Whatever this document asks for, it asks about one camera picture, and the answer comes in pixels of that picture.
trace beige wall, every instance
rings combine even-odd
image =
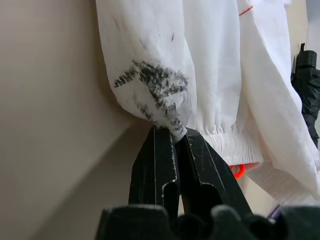
[[[94,0],[0,1],[1,240],[33,233],[132,122],[104,84],[95,11]]]

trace white jacket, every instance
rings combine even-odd
[[[301,203],[317,201],[319,154],[290,82],[283,0],[96,4],[110,86],[125,110],[176,141],[198,130],[229,165],[256,164],[249,176],[280,202],[296,202],[297,186]],[[274,182],[273,173],[286,177]],[[283,194],[287,181],[295,184]]]

